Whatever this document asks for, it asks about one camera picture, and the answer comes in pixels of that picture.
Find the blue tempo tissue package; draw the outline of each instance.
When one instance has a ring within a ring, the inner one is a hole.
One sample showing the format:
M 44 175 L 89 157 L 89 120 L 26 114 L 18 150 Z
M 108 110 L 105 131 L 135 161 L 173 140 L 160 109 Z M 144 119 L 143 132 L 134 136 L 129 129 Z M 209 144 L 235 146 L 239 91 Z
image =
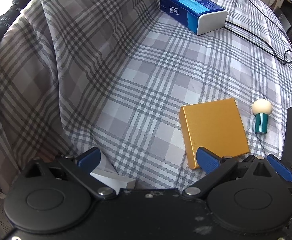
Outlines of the blue tempo tissue package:
M 210 0 L 160 0 L 160 9 L 197 35 L 222 28 L 228 14 Z

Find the black cable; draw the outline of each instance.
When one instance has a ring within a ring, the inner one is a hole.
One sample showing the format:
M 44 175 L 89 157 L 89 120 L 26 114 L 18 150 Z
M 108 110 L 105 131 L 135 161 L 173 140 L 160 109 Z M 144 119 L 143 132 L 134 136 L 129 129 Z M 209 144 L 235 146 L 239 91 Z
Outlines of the black cable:
M 282 33 L 282 34 L 284 34 L 284 36 L 286 35 L 286 33 L 276 24 L 276 23 L 274 23 L 267 15 L 265 15 L 251 0 L 248 0 L 258 11 L 260 11 L 261 13 L 262 13 L 262 15 L 264 16 L 264 17 L 266 17 L 269 21 L 271 21 L 272 23 L 273 23 L 273 25 L 275 25 L 276 27 L 277 27 L 277 29 Z M 252 33 L 251 31 L 249 31 L 249 30 L 247 30 L 247 29 L 245 29 L 245 28 L 243 28 L 243 27 L 241 27 L 241 26 L 239 26 L 239 25 L 237 25 L 237 24 L 234 24 L 234 23 L 232 23 L 232 22 L 229 22 L 229 21 L 226 21 L 227 23 L 229 23 L 229 24 L 231 24 L 231 25 L 234 25 L 234 26 L 236 26 L 236 27 L 238 27 L 238 28 L 240 28 L 240 29 L 242 29 L 242 30 L 244 30 L 244 31 L 246 31 L 246 32 L 248 32 L 248 33 L 250 33 L 250 34 L 252 34 L 253 36 L 255 36 L 256 38 L 258 38 L 258 39 L 260 39 L 263 43 L 265 43 L 268 47 L 270 47 L 270 49 L 272 50 L 272 52 L 273 53 L 271 53 L 271 52 L 269 52 L 269 51 L 267 51 L 266 49 L 264 49 L 264 48 L 262 48 L 260 45 L 258 45 L 258 44 L 256 44 L 256 43 L 254 43 L 253 41 L 251 41 L 251 40 L 249 40 L 249 39 L 247 39 L 246 37 L 244 37 L 244 36 L 242 36 L 241 34 L 239 34 L 239 33 L 237 33 L 237 32 L 235 32 L 235 31 L 233 31 L 233 30 L 231 30 L 230 28 L 227 28 L 226 26 L 224 26 L 224 28 L 226 29 L 226 30 L 228 30 L 228 31 L 230 31 L 230 32 L 232 32 L 232 33 L 234 33 L 234 34 L 236 34 L 237 36 L 239 36 L 239 37 L 241 37 L 241 38 L 243 38 L 243 39 L 245 39 L 245 40 L 247 40 L 248 42 L 250 42 L 251 44 L 253 44 L 253 45 L 255 45 L 255 46 L 257 46 L 258 48 L 260 48 L 261 50 L 263 50 L 264 52 L 266 52 L 266 53 L 268 53 L 269 55 L 271 55 L 271 56 L 273 56 L 273 57 L 275 57 L 277 60 L 278 60 L 278 62 L 280 63 L 280 64 L 282 64 L 282 65 L 285 65 L 285 64 L 289 64 L 289 63 L 291 63 L 292 62 L 292 59 L 290 60 L 290 61 L 287 61 L 286 60 L 286 54 L 288 53 L 288 52 L 291 52 L 292 53 L 292 44 L 291 44 L 291 42 L 290 42 L 290 40 L 288 39 L 288 43 L 289 43 L 289 45 L 290 45 L 290 49 L 288 49 L 288 50 L 286 50 L 285 51 L 285 53 L 284 53 L 284 55 L 283 55 L 283 59 L 282 58 L 280 58 L 280 57 L 278 57 L 278 55 L 276 54 L 276 52 L 275 52 L 275 50 L 273 49 L 273 47 L 271 47 L 269 44 L 268 44 L 268 42 L 266 42 L 265 40 L 263 40 L 261 37 L 259 37 L 259 36 L 257 36 L 256 34 L 254 34 L 254 33 Z

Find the light blue label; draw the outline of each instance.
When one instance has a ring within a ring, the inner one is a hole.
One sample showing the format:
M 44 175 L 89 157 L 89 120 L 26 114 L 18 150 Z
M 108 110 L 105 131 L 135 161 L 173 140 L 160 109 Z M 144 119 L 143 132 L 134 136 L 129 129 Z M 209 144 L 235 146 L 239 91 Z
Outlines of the light blue label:
M 195 0 L 179 0 L 180 3 L 186 5 L 188 8 L 192 9 L 195 13 L 203 13 L 210 11 L 204 5 L 201 5 L 199 2 Z

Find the cream-colored ball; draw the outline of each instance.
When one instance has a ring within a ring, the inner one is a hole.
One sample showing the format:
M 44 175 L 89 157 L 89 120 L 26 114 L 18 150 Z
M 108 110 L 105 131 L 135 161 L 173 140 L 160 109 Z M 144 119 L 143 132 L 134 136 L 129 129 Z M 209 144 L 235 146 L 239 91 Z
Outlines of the cream-colored ball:
M 271 114 L 273 106 L 266 99 L 259 99 L 252 105 L 252 112 L 254 114 Z

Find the teal cylinder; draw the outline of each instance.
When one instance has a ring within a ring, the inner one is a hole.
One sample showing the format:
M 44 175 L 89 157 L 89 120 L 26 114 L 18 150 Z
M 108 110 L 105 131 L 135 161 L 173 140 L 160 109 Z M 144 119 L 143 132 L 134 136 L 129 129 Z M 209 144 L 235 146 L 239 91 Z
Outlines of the teal cylinder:
M 267 133 L 268 114 L 256 114 L 255 133 Z

